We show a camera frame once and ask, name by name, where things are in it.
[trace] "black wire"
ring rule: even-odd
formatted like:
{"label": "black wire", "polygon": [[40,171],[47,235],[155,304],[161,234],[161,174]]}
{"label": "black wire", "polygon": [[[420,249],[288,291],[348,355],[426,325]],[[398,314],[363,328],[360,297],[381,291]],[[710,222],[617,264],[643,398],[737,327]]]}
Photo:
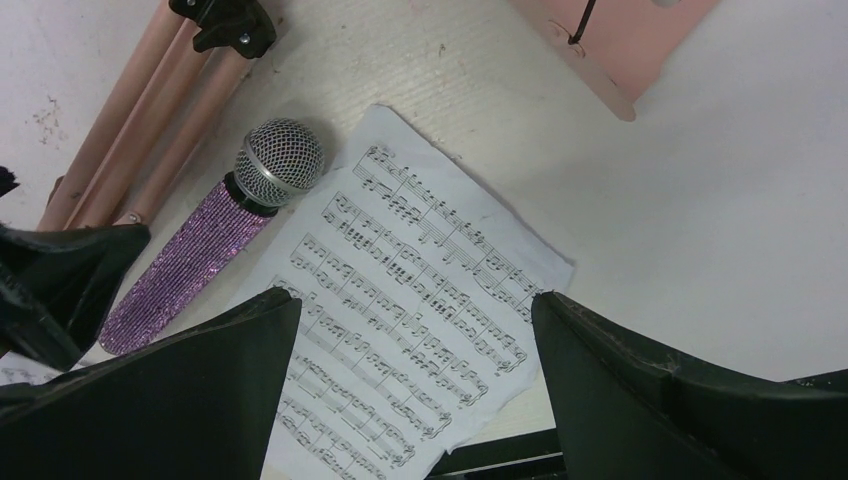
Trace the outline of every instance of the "black wire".
{"label": "black wire", "polygon": [[593,8],[595,8],[595,0],[589,0],[586,4],[586,9],[583,10],[583,18],[580,19],[580,25],[577,26],[577,31],[568,39],[569,45],[574,45],[583,38],[583,30],[586,30],[586,24],[589,23],[589,17],[592,16]]}

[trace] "white surface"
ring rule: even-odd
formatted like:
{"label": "white surface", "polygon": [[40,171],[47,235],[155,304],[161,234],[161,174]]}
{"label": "white surface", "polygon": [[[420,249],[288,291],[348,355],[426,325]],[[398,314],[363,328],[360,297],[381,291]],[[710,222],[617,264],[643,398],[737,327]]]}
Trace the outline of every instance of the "white surface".
{"label": "white surface", "polygon": [[230,305],[271,285],[303,300],[266,461],[296,480],[426,477],[532,385],[530,304],[571,272],[369,108]]}
{"label": "white surface", "polygon": [[[0,218],[36,224],[153,10],[142,3],[4,3],[16,43],[2,47],[3,164],[28,187],[0,200]],[[579,260],[569,294],[588,307],[769,379],[848,365],[844,1],[722,2],[634,124],[615,120],[502,0],[272,4],[291,31],[233,98],[130,280],[231,167],[250,127],[311,117],[338,144],[383,103]],[[46,93],[69,137],[58,152],[30,121]],[[179,326],[226,304],[283,223]],[[478,439],[550,427],[545,398],[522,395]]]}

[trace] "purple glitter handle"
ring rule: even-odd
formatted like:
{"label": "purple glitter handle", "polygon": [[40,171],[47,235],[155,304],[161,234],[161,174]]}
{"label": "purple glitter handle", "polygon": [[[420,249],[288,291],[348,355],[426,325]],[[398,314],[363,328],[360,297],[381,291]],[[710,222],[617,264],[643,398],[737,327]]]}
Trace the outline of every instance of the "purple glitter handle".
{"label": "purple glitter handle", "polygon": [[219,183],[109,315],[100,344],[122,355],[152,342],[270,220],[241,208]]}

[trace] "microphone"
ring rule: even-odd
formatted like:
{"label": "microphone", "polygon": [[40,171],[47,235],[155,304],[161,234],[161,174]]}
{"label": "microphone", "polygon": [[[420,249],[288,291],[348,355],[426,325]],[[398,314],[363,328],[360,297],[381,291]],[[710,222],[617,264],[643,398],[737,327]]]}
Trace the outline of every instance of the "microphone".
{"label": "microphone", "polygon": [[100,334],[103,348],[122,355],[152,342],[280,207],[318,182],[323,170],[321,144],[297,121],[269,120],[248,133],[233,171],[109,315]]}

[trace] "microphone grille band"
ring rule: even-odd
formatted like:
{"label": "microphone grille band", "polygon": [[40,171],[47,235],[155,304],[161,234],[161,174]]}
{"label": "microphone grille band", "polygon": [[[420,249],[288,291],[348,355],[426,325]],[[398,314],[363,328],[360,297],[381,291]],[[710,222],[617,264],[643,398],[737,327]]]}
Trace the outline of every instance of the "microphone grille band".
{"label": "microphone grille band", "polygon": [[280,207],[312,188],[324,170],[324,151],[306,126],[269,120],[245,138],[234,169],[236,183],[254,201]]}

